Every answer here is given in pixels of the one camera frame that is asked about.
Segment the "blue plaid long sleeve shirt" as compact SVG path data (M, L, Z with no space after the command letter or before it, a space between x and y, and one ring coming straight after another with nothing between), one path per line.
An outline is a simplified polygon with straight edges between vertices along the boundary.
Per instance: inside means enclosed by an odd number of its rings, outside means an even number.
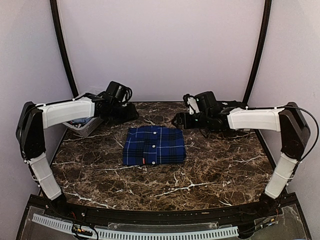
M159 125L131 127L122 151L126 166L181 164L187 157L183 131Z

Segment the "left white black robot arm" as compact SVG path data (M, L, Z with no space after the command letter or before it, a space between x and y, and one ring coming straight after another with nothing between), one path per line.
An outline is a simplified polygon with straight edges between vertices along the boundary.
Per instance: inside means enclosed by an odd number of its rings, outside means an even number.
M43 194L53 201L50 208L58 217L67 218L71 208L61 199L64 194L47 160L44 131L76 119L112 119L119 124L136 120L139 114L130 102L132 94L129 87L111 81L98 94L86 92L71 100L41 104L28 101L23 105L15 131L20 154Z

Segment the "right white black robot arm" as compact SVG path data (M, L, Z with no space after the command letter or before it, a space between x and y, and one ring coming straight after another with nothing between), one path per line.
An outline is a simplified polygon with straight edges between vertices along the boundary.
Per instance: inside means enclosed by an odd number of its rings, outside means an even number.
M177 113L171 123L179 129L269 130L281 134L281 154L272 177L264 189L268 197L255 205L255 213L266 217L277 199L294 177L311 136L303 116L304 109L295 102L283 106L249 107L239 101L218 101L212 91L183 96L186 112Z

